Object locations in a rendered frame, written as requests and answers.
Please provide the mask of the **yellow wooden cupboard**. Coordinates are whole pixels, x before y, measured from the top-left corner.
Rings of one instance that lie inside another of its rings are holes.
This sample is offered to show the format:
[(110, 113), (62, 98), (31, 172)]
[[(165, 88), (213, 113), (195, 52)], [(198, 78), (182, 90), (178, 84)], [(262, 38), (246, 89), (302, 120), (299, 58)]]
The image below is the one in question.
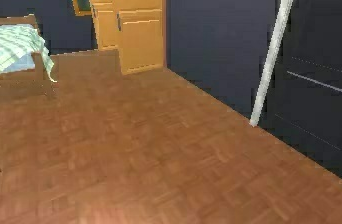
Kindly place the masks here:
[(99, 50), (117, 49), (124, 75), (162, 68), (164, 0), (90, 0)]

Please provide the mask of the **black room door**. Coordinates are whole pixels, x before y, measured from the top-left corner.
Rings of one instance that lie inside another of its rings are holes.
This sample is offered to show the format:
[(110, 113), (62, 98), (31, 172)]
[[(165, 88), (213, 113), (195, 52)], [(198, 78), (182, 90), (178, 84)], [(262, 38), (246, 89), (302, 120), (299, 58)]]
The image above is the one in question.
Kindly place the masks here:
[(251, 123), (342, 179), (342, 0), (276, 0)]

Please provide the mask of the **wooden bed with green blanket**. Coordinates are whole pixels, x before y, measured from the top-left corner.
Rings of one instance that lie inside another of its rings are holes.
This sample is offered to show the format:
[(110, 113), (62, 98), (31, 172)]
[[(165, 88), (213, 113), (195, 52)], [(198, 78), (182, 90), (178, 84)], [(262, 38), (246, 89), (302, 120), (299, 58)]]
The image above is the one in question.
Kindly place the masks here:
[(0, 18), (0, 101), (55, 96), (54, 62), (33, 14)]

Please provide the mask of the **framed picture with wooden frame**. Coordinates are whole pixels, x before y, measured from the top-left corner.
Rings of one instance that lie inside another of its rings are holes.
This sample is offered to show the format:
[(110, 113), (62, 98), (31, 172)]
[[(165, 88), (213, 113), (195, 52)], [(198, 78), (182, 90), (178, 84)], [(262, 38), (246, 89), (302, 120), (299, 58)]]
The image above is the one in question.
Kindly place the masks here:
[(91, 15), (90, 0), (72, 0), (72, 4), (76, 16)]

